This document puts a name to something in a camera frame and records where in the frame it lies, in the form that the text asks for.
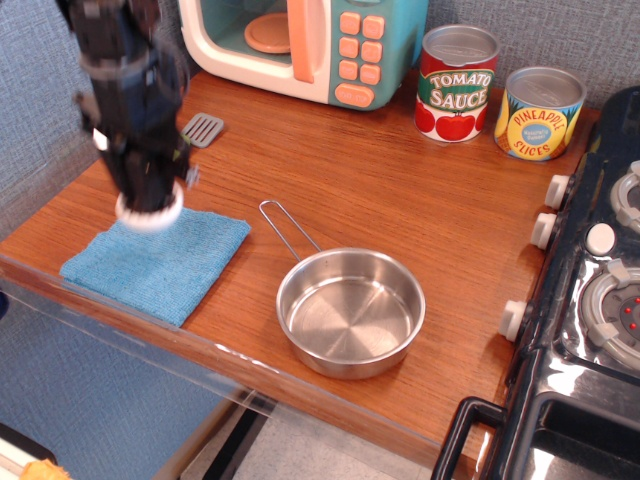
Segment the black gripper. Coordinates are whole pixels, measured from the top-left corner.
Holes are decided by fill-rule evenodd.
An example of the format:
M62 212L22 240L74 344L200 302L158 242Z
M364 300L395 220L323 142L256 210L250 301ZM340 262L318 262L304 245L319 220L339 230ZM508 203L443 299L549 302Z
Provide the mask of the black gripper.
M148 49L109 59L89 52L79 63L93 93L78 94L84 128L130 210L163 210L174 202L174 184L194 186L188 141L176 129L189 86L183 58L173 49ZM150 156L146 160L144 153Z

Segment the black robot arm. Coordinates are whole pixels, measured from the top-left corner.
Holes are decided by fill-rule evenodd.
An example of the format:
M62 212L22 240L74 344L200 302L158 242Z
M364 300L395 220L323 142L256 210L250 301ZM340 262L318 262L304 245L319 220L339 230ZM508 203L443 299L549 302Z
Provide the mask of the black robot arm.
M76 94L82 126L101 147L127 210L160 212L177 201L174 185L190 170L190 148L176 126L189 86L179 49L155 34L155 1L60 1L92 90Z

